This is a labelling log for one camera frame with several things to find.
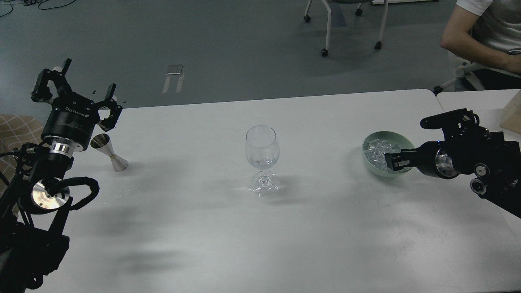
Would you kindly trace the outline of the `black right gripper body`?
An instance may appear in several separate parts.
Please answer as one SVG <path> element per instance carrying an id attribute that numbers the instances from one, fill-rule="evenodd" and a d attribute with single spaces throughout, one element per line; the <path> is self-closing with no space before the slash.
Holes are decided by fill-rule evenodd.
<path id="1" fill-rule="evenodd" d="M 428 141 L 414 148 L 415 155 L 411 160 L 413 167 L 422 174 L 441 179 L 456 178 L 460 172 L 452 165 L 452 158 L 447 154 L 441 141 Z"/>

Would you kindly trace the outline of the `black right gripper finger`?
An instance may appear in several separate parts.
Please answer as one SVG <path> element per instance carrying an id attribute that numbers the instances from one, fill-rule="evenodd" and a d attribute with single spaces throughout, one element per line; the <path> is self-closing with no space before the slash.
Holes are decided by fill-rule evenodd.
<path id="1" fill-rule="evenodd" d="M 395 153 L 385 153 L 384 158 L 390 173 L 405 173 L 415 168 L 415 160 L 418 156 L 418 149 L 401 149 Z"/>

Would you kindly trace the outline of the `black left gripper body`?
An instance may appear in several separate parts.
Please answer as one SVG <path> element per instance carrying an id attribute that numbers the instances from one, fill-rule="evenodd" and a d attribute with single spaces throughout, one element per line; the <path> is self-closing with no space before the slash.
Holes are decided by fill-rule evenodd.
<path id="1" fill-rule="evenodd" d="M 47 144 L 51 144 L 52 138 L 67 139 L 74 142 L 75 151 L 85 151 L 98 122 L 98 110 L 92 100 L 55 98 L 41 139 Z"/>

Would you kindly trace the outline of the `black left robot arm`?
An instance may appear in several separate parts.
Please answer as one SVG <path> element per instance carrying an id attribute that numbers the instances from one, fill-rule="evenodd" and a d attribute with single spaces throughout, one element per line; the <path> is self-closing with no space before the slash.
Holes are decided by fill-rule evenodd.
<path id="1" fill-rule="evenodd" d="M 93 147 L 112 156 L 106 132 L 115 128 L 123 110 L 114 99 L 116 85 L 94 102 L 71 89 L 66 80 L 70 64 L 68 58 L 61 67 L 43 69 L 32 91 L 34 102 L 51 105 L 41 142 L 1 154 L 15 159 L 14 176 L 1 196 L 2 293 L 41 287 L 69 249 L 70 239 L 63 234 L 69 212 L 99 194 L 93 178 L 65 178 L 73 154 Z"/>

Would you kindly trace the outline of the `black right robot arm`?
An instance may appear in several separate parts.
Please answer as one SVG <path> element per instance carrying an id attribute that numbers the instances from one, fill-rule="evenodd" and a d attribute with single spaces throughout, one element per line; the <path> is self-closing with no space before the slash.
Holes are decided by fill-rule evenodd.
<path id="1" fill-rule="evenodd" d="M 471 191 L 503 210 L 520 217 L 520 146 L 506 141 L 502 132 L 484 127 L 443 127 L 443 140 L 428 141 L 418 148 L 387 153 L 393 171 L 416 168 L 441 179 L 474 175 Z"/>

